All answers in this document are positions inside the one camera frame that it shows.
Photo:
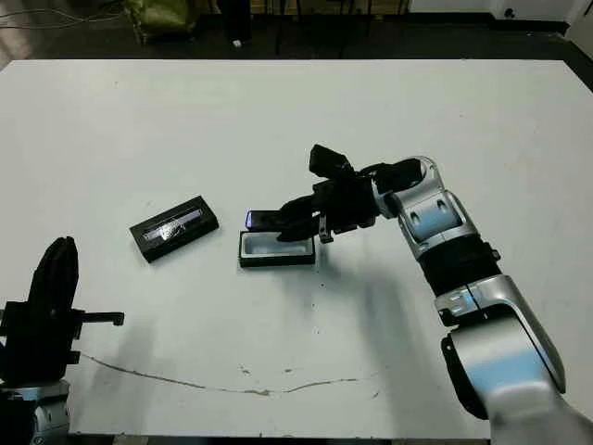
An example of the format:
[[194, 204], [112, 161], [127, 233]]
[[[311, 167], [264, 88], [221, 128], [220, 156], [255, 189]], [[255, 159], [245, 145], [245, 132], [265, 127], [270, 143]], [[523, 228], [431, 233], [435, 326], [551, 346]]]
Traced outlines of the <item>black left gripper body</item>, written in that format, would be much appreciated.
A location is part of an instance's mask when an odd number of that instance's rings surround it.
[[9, 301], [2, 314], [1, 380], [6, 384], [45, 384], [60, 380], [79, 362], [72, 348], [87, 323], [121, 326], [120, 311], [57, 309], [29, 301]]

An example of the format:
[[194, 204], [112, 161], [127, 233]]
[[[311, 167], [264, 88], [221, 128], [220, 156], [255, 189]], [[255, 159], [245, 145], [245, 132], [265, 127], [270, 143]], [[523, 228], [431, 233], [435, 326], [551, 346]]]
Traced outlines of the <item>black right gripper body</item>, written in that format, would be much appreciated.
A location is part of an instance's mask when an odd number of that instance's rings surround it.
[[313, 207], [319, 212], [319, 237], [333, 242], [332, 234], [368, 228], [376, 221], [372, 180], [367, 176], [334, 179], [313, 186]]

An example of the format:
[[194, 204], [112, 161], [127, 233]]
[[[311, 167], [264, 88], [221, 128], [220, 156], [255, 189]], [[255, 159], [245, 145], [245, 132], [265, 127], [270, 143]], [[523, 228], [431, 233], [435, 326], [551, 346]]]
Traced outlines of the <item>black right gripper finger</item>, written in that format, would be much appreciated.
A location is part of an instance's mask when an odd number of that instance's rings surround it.
[[319, 217], [291, 222], [277, 235], [279, 242], [297, 242], [314, 237], [319, 233]]
[[315, 196], [308, 195], [283, 204], [279, 213], [282, 218], [310, 218], [317, 210]]

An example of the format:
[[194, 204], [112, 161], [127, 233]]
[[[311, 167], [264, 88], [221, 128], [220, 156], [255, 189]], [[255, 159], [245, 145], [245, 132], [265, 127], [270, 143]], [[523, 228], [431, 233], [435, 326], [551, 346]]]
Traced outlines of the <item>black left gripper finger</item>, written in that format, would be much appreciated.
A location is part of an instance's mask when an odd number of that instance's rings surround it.
[[79, 280], [78, 249], [71, 236], [64, 241], [62, 266], [61, 307], [67, 310], [72, 306]]
[[66, 238], [59, 237], [46, 249], [32, 276], [29, 303], [54, 310], [66, 307], [63, 268], [66, 246]]

